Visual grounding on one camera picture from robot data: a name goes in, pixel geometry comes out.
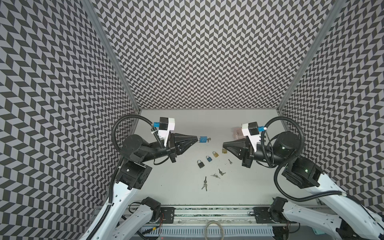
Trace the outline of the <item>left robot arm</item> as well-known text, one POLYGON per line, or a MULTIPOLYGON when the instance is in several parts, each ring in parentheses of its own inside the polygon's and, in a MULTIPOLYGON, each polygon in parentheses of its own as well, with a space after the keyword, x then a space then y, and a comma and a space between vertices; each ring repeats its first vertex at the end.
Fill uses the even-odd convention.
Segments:
POLYGON ((161 117, 153 123, 147 118, 128 114, 120 117, 112 128, 112 143, 120 154, 117 167, 109 184, 106 202, 82 240, 129 240, 134 235, 146 239, 142 227, 148 223, 161 223, 161 203, 147 197, 139 207, 123 223, 119 223, 132 197, 140 190, 152 171, 145 163, 161 157, 167 157, 171 162, 182 155, 195 143, 200 141, 197 136, 174 133, 175 120, 161 117), (121 122, 128 119, 139 119, 151 127, 155 142, 148 143, 141 136, 128 136, 122 145, 116 139, 117 129, 121 122))

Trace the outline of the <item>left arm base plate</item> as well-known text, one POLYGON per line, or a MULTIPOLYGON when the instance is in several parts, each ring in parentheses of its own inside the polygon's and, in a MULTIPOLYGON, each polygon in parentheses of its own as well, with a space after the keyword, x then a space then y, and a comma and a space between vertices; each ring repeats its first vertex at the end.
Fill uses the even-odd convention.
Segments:
POLYGON ((174 207, 158 207, 153 210, 153 215, 150 218, 149 223, 158 225, 160 224, 160 222, 162 222, 163 224, 173 224, 175 210, 176 208, 174 207))

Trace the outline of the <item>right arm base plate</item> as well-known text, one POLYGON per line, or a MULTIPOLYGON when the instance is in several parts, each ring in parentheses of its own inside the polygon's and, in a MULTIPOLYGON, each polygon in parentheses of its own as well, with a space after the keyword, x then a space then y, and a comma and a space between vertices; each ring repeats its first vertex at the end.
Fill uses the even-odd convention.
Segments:
POLYGON ((272 207, 254 207, 249 212, 251 217, 254 217, 258 224, 296 224, 286 219, 283 215, 282 208, 272 207))

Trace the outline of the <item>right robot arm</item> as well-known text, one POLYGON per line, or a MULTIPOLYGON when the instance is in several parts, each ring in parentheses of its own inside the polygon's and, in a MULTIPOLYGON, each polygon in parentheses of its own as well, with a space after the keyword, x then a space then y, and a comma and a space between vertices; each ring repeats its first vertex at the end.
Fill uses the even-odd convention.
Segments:
POLYGON ((246 168, 253 162, 273 169, 274 185, 281 196, 270 205, 274 223, 306 225, 336 240, 381 240, 384 218, 367 209, 356 197, 339 187, 318 165, 302 156, 305 135, 289 117, 275 117, 264 126, 242 126, 243 138, 223 143, 246 168), (296 132, 280 133, 266 142, 272 122, 286 121, 296 132))

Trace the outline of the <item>black padlock with keys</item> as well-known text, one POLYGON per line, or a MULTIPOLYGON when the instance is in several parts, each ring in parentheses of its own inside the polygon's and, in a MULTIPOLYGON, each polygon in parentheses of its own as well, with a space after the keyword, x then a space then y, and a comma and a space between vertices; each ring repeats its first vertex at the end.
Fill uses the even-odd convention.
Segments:
POLYGON ((201 160, 198 160, 197 164, 198 164, 200 169, 202 169, 205 166, 205 164, 201 160))

